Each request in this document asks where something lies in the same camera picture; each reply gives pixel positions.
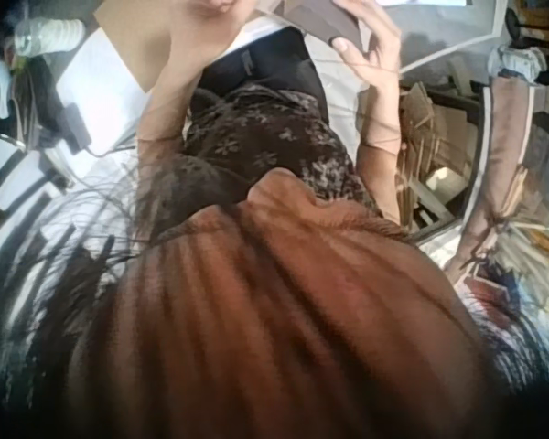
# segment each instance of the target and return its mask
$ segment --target clutter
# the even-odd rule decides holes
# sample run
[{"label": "clutter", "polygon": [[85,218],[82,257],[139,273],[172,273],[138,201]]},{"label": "clutter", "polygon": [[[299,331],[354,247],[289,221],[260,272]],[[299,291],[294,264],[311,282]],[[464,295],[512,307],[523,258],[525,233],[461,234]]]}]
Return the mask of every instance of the clutter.
[{"label": "clutter", "polygon": [[[452,220],[454,215],[445,206],[467,187],[474,162],[478,128],[468,122],[465,111],[435,105],[422,83],[416,83],[401,101],[401,127],[407,147],[398,161],[398,200],[402,225],[408,230],[414,225],[414,212],[425,208],[438,220]],[[449,174],[455,180],[453,193],[440,198],[436,194],[436,172]],[[418,215],[425,224],[423,209]]]},{"label": "clutter", "polygon": [[74,50],[85,37],[85,25],[80,20],[23,20],[15,29],[15,51],[20,57],[35,57],[45,53]]}]

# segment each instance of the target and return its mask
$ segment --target plastic bottle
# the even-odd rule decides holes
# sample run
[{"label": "plastic bottle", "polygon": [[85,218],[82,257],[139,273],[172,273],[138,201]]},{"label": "plastic bottle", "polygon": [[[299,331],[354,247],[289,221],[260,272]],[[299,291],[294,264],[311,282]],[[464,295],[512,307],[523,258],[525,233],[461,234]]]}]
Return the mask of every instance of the plastic bottle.
[{"label": "plastic bottle", "polygon": [[80,20],[31,18],[21,21],[15,29],[15,50],[20,57],[74,50],[85,37]]}]

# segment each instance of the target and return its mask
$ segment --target shoe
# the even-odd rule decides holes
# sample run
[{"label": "shoe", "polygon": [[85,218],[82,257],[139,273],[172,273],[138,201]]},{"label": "shoe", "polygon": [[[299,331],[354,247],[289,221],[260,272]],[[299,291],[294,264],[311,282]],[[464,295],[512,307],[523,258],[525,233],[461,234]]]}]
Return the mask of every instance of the shoe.
[{"label": "shoe", "polygon": [[535,83],[542,71],[547,70],[547,61],[539,48],[519,50],[508,46],[499,46],[491,51],[488,58],[488,73],[491,77],[507,73],[521,76]]}]

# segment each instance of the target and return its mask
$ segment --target dark floral dress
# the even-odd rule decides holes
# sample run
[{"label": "dark floral dress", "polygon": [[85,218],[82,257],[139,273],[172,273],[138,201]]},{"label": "dark floral dress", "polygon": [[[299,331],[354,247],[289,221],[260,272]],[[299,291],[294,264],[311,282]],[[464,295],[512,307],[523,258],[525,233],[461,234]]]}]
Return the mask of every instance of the dark floral dress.
[{"label": "dark floral dress", "polygon": [[154,209],[153,238],[206,206],[244,200],[276,167],[292,171],[318,198],[353,199],[378,213],[317,100],[304,93],[237,90],[193,121],[177,161],[152,187],[154,199],[164,200]]}]

